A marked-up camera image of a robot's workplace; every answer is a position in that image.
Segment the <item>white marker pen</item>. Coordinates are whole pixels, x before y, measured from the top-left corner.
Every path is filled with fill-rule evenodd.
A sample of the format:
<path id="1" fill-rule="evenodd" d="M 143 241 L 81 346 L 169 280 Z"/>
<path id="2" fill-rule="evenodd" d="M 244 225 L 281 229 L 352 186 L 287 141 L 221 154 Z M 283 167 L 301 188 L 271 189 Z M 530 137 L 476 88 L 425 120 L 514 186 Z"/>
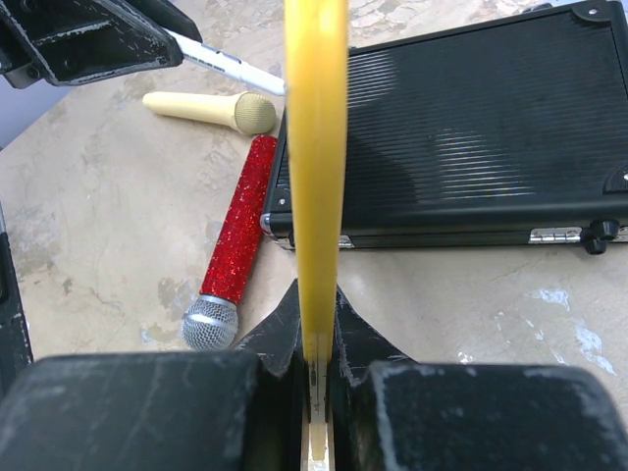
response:
<path id="1" fill-rule="evenodd" d="M 183 57 L 200 67 L 218 72 L 277 96 L 284 96 L 286 83 L 282 78 L 258 69 L 241 59 L 201 42 L 165 29 L 180 47 Z"/>

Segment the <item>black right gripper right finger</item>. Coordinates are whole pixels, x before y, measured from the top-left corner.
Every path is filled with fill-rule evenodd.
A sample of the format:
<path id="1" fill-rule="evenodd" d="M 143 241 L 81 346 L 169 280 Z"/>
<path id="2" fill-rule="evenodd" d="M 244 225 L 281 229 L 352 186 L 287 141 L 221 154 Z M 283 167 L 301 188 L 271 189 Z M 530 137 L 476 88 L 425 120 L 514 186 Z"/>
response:
<path id="1" fill-rule="evenodd" d="M 333 356 L 328 386 L 338 470 L 385 470 L 370 367 L 375 362 L 412 364 L 368 324 L 340 288 L 336 295 Z"/>

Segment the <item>yellow framed whiteboard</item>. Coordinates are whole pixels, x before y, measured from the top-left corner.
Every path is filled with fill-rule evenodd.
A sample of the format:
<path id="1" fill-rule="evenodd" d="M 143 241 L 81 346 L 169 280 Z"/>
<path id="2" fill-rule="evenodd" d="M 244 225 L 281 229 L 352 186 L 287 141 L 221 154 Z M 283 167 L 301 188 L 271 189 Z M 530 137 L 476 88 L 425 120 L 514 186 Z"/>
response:
<path id="1" fill-rule="evenodd" d="M 329 398 L 347 142 L 345 1 L 287 1 L 287 131 L 303 357 L 306 450 L 334 467 Z"/>

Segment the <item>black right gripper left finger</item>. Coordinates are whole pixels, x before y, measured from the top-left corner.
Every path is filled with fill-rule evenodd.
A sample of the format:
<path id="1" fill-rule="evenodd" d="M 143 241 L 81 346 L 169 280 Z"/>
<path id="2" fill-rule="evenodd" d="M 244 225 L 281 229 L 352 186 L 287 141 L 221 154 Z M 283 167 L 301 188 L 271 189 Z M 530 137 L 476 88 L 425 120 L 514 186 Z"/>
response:
<path id="1" fill-rule="evenodd" d="M 277 307 L 236 344 L 259 358 L 245 412 L 244 470 L 299 470 L 305 419 L 305 373 L 297 282 Z"/>

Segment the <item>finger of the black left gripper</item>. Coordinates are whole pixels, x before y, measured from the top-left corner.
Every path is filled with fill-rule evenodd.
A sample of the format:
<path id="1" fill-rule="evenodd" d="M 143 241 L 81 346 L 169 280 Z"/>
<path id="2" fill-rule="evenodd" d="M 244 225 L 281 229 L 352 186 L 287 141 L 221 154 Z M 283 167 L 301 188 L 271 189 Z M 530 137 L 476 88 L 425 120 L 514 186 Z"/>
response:
<path id="1" fill-rule="evenodd" d="M 126 42 L 152 26 L 127 1 L 3 1 L 1 77 L 15 89 L 42 80 L 80 86 L 180 65 L 164 26 L 162 42 Z"/>
<path id="2" fill-rule="evenodd" d="M 146 17 L 150 23 L 157 26 L 152 26 L 149 30 L 133 31 L 129 38 L 126 39 L 127 43 L 162 42 L 165 34 L 164 32 L 158 32 L 158 27 L 160 26 L 164 26 L 166 29 L 197 42 L 201 41 L 201 34 L 196 23 L 180 10 L 173 1 L 128 0 L 127 3 Z"/>

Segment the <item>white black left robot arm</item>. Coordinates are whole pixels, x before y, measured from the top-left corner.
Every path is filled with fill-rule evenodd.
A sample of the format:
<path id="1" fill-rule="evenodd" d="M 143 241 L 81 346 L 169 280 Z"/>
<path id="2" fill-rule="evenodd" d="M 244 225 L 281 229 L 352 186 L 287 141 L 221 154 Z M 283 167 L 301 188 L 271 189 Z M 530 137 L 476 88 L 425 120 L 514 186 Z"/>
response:
<path id="1" fill-rule="evenodd" d="M 71 93 L 1 153 L 1 381 L 50 353 L 137 348 L 194 263 L 194 156 L 142 95 L 184 75 L 168 1 L 5 1 L 19 78 Z"/>

